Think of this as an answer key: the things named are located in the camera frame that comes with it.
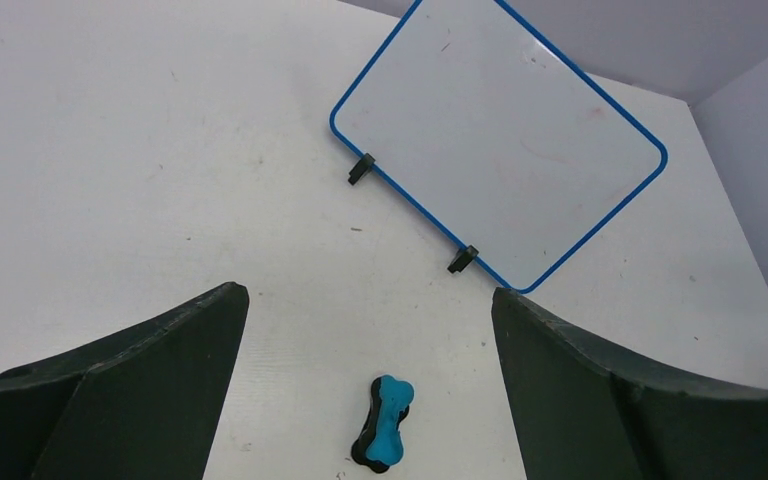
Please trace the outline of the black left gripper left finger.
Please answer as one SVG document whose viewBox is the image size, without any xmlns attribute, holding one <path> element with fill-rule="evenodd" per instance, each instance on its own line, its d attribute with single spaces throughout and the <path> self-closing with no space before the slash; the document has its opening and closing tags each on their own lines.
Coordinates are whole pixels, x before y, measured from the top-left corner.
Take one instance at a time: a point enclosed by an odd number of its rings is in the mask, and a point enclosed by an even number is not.
<svg viewBox="0 0 768 480">
<path fill-rule="evenodd" d="M 0 374 L 0 479 L 199 479 L 250 304 L 224 283 Z"/>
</svg>

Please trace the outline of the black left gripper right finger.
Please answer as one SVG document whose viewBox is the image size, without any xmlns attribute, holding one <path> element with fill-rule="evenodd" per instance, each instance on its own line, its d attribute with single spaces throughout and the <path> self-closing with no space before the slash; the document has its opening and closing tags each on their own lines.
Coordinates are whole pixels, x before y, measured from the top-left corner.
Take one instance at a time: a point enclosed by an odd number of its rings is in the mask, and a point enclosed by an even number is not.
<svg viewBox="0 0 768 480">
<path fill-rule="evenodd" d="M 530 479 L 768 479 L 768 389 L 653 360 L 518 292 L 492 325 Z"/>
</svg>

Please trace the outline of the teal whiteboard eraser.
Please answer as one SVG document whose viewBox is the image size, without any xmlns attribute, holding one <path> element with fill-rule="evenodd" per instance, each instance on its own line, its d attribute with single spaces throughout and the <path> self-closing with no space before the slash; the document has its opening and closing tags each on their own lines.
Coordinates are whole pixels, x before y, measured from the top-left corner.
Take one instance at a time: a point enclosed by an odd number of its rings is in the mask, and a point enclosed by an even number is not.
<svg viewBox="0 0 768 480">
<path fill-rule="evenodd" d="M 386 473 L 404 456 L 400 424 L 415 396 L 413 386 L 392 375 L 377 377 L 370 386 L 370 408 L 352 444 L 352 460 L 376 474 Z"/>
</svg>

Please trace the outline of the blue framed whiteboard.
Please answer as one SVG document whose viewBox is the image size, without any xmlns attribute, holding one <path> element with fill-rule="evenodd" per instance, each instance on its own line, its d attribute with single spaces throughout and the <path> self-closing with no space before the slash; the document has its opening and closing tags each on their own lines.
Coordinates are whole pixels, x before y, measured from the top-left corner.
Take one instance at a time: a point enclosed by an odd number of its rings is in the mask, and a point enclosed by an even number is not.
<svg viewBox="0 0 768 480">
<path fill-rule="evenodd" d="M 329 126 L 521 293 L 668 161 L 659 139 L 504 1 L 413 3 Z"/>
</svg>

